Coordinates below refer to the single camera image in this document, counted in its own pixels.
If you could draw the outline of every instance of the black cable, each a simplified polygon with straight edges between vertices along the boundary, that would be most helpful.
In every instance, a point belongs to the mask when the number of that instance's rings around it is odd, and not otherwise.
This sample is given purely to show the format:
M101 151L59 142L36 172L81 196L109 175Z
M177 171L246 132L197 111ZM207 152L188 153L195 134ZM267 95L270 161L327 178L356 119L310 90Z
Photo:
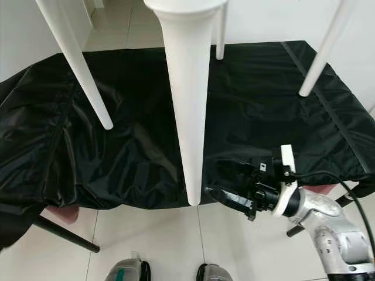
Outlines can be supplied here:
M373 255L375 257L375 242L374 242L374 237L373 237L373 233L371 231L371 227L370 227L370 224L369 224L369 221L367 220L367 217L362 209L362 206L361 204L359 203L358 199L357 199L357 196L355 195L355 193L349 188L349 186L346 185L346 183L344 183L343 180L341 180L337 175L335 175L334 173L331 173L329 171L316 171L316 172L312 172L312 173L307 173L307 174L296 174L296 173L291 173L291 176L294 176L296 179L301 179L303 177L311 177L311 176L317 176L317 175L322 175L322 174L325 174L327 176L330 176L330 177L333 177L334 179L336 179L345 189L346 191L349 193L349 195L352 197L353 201L356 203L357 205L357 208L359 210L359 213L361 214L361 217L362 217L362 220L364 222L364 225L366 226L366 230L367 230L367 234L369 236L369 240L370 240L370 244L371 244L371 248L373 250Z

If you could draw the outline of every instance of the black tablecloth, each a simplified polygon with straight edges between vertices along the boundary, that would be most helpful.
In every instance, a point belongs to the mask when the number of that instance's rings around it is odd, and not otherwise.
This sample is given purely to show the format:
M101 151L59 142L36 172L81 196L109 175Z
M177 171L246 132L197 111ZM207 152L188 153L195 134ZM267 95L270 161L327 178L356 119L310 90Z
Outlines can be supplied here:
M0 237L18 239L46 205L188 204L164 49L84 55L110 131L62 54L0 83ZM212 49L203 186L236 188L241 179L228 160L257 165L289 143L298 172L375 174L375 122L332 68L309 97L298 96L314 55L302 41L227 45L223 61ZM327 183L334 181L316 176L302 184ZM9 216L21 217L18 235L8 231Z

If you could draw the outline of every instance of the tapered white leg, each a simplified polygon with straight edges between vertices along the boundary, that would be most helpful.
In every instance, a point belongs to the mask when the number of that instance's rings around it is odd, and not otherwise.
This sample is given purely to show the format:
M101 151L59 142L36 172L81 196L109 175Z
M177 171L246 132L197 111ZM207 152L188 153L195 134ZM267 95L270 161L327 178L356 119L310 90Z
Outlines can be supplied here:
M36 3L103 127L112 129L112 120L59 1L36 0Z
M216 44L216 59L222 60L224 58L225 34L227 27L228 2L221 6L217 13L217 44Z
M301 96L307 97L313 89L316 81L318 80L327 63L329 52L338 40L342 30L349 20L349 16L354 8L355 1L356 0L341 0L335 16L325 35L325 38L318 50L318 53L316 54L314 61L310 66L305 81L302 84L301 89L299 90L299 94Z
M190 205L200 203L210 42L217 8L155 11L162 26L183 171Z

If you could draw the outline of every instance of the white chair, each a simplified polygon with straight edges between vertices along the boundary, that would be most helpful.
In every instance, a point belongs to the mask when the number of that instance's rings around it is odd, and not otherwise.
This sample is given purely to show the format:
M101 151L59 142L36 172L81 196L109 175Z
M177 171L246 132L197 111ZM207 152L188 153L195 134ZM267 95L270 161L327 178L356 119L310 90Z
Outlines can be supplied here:
M218 24L218 59L224 56L227 0L144 0L159 18L171 84L187 199L200 203L212 29Z
M36 0L57 43L105 129L113 127L67 21L60 0ZM173 107L190 205L200 203L204 121L211 33L218 17L216 58L223 59L228 0L144 0L162 26ZM355 0L341 0L299 94L306 97L321 74Z

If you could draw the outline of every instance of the floor tile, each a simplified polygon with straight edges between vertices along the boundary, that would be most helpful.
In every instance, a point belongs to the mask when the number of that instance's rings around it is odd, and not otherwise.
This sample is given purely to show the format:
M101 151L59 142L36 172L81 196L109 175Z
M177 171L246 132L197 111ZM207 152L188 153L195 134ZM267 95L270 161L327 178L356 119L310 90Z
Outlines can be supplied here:
M80 209L72 225L51 213L42 215L91 241L96 210ZM32 226L13 246L0 254L0 280L4 281L85 281L90 252L43 229Z
M164 47L162 28L160 24L130 24L127 48Z
M92 29L87 38L84 51L105 51L124 49L127 44L128 29L95 30Z
M95 9L92 20L96 30L128 29L132 0L109 0L105 8Z
M131 23L133 25L160 24L154 12L144 4L143 0L134 1Z
M207 263L226 268L235 281L326 277L306 232L288 238L286 218L258 213L254 222L219 203L199 206Z
M153 281L192 281L203 263L196 207L99 211L94 242L101 251L91 256L87 281L103 281L131 251L150 263Z

